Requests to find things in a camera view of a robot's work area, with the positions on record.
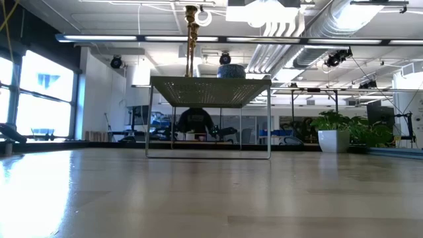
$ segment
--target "blue vase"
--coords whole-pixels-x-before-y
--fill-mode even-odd
[[[217,69],[217,77],[245,79],[245,68],[237,64],[221,65],[219,69]]]

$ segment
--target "mesh tabletop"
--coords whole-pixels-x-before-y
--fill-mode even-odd
[[[272,84],[269,79],[151,77],[174,107],[241,108]]]

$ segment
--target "metal table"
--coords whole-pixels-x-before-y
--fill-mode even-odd
[[[263,91],[267,91],[267,116],[268,128],[270,128],[270,86],[268,79],[221,79],[203,77],[151,77],[150,99],[147,131],[151,126],[151,111],[153,107],[154,88],[172,106],[171,135],[173,135],[173,125],[177,107],[191,108],[239,108],[240,123],[240,150],[242,150],[242,108]],[[171,148],[173,149],[173,136],[171,136]],[[147,158],[162,158],[149,155],[149,133],[145,141],[145,156]],[[270,159],[271,143],[270,133],[268,133],[267,157],[249,159]]]

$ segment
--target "white planter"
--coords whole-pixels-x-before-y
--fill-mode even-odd
[[[345,153],[350,146],[350,132],[348,130],[319,130],[319,144],[323,152]]]

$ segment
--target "glossy floor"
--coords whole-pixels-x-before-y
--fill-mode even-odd
[[[0,160],[5,238],[404,238],[422,232],[419,160],[306,152],[274,153],[271,161],[144,159],[136,149]]]

